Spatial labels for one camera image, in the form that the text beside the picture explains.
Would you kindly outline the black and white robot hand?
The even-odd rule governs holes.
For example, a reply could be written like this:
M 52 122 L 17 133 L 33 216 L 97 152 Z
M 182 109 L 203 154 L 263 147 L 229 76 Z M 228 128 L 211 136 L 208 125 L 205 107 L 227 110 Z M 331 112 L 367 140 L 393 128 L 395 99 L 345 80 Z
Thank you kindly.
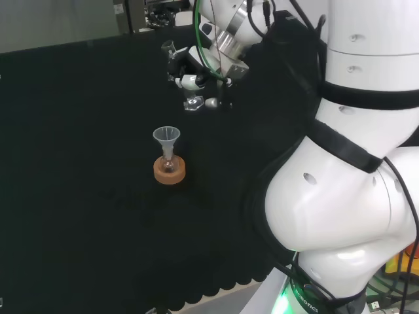
M 249 67 L 241 60 L 232 60 L 212 50 L 197 46 L 176 49 L 173 41 L 161 46 L 168 59 L 168 81 L 184 94 L 186 111 L 231 108 L 229 89 L 248 72 Z

